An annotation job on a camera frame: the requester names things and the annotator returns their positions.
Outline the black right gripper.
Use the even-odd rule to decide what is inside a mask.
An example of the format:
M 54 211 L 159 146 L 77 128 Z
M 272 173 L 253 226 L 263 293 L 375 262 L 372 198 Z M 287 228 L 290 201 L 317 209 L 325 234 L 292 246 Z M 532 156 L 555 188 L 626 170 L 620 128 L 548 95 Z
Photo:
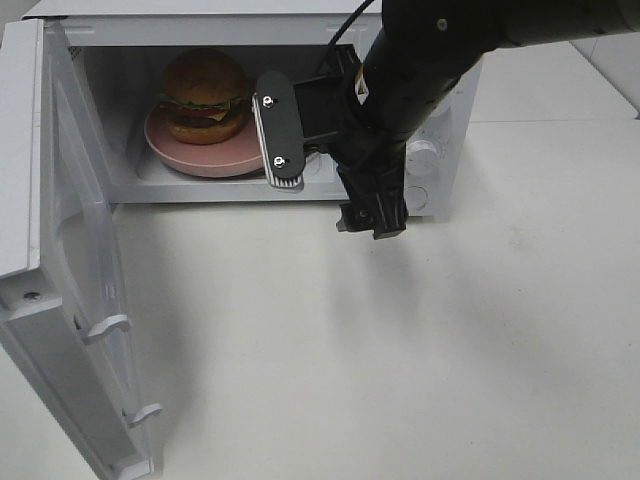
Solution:
M 387 239 L 406 230 L 415 63 L 405 50 L 376 43 L 359 59 L 353 46 L 339 45 L 306 79 L 266 71 L 257 80 L 253 114 L 267 172 L 301 173 L 310 152 L 333 159 L 348 196 L 338 231 Z

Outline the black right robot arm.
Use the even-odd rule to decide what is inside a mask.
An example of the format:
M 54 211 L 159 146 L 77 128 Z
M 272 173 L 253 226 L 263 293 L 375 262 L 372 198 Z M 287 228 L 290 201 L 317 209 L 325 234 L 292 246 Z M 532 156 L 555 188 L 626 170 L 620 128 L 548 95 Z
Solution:
M 407 143 L 484 54 L 638 28 L 639 5 L 626 0 L 386 1 L 366 56 L 333 37 L 311 77 L 258 78 L 252 110 L 266 178 L 299 190 L 307 154 L 328 154 L 348 196 L 338 229 L 397 236 L 408 218 Z

